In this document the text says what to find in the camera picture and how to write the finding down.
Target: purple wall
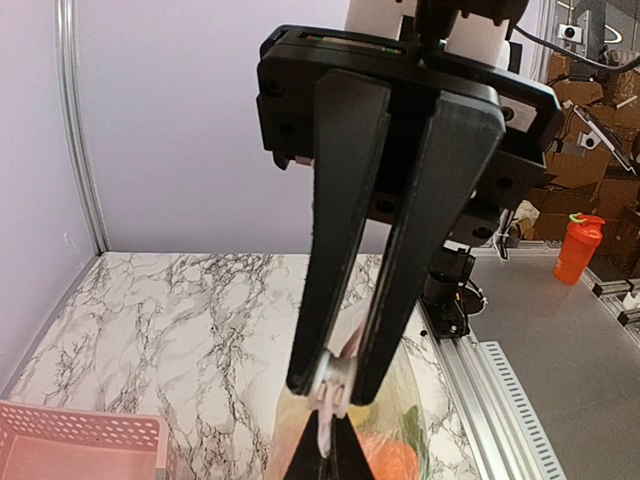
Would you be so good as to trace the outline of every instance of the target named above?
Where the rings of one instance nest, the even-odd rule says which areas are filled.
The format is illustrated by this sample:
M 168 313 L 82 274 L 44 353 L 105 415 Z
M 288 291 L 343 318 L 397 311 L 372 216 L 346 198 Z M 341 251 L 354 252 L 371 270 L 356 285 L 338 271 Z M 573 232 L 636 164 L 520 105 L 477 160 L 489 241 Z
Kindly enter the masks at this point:
M 83 117 L 115 250 L 307 252 L 313 172 L 262 148 L 258 49 L 348 0 L 78 2 Z M 386 229 L 367 244 L 380 249 Z
M 93 256 L 69 161 L 55 2 L 0 2 L 0 391 Z

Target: plastic bag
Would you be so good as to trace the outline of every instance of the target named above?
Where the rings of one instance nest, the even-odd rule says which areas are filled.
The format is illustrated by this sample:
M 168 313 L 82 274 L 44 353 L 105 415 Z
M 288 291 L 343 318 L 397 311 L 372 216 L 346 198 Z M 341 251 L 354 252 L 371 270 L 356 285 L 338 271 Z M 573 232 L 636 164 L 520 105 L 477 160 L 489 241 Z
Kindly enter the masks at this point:
M 343 310 L 329 342 L 337 355 L 366 315 L 368 302 Z M 305 397 L 286 387 L 278 400 L 266 480 L 284 478 L 311 411 Z M 349 418 L 376 480 L 426 480 L 429 457 L 418 386 L 401 344 L 375 401 L 351 406 Z

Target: pink plastic basket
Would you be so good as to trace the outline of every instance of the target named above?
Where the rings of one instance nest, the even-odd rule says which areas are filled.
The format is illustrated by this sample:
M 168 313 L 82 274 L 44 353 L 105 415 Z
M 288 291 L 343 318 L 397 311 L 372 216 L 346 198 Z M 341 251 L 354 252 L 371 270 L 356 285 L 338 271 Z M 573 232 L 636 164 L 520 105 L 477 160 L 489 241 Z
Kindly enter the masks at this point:
M 0 480 L 174 480 L 159 417 L 0 402 Z

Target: orange water bottle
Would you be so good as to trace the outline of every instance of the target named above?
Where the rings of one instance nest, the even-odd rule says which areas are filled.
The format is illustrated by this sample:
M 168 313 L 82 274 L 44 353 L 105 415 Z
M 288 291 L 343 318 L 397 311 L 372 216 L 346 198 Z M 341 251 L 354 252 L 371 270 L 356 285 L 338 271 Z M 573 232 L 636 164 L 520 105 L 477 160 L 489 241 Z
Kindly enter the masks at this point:
M 602 226 L 607 223 L 594 215 L 569 215 L 567 236 L 553 274 L 567 285 L 580 281 L 596 249 L 602 243 Z

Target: marble countertop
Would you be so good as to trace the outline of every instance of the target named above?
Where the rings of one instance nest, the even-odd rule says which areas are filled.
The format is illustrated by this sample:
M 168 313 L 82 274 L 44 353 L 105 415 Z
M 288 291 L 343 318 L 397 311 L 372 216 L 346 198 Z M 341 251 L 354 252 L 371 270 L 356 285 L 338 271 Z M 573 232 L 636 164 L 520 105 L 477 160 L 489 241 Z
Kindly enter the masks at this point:
M 308 257 L 108 253 L 73 293 L 13 389 L 35 405 L 164 417 L 185 480 L 264 474 Z M 359 256 L 343 308 L 380 259 Z M 404 338 L 426 419 L 431 478 L 477 469 L 414 314 Z

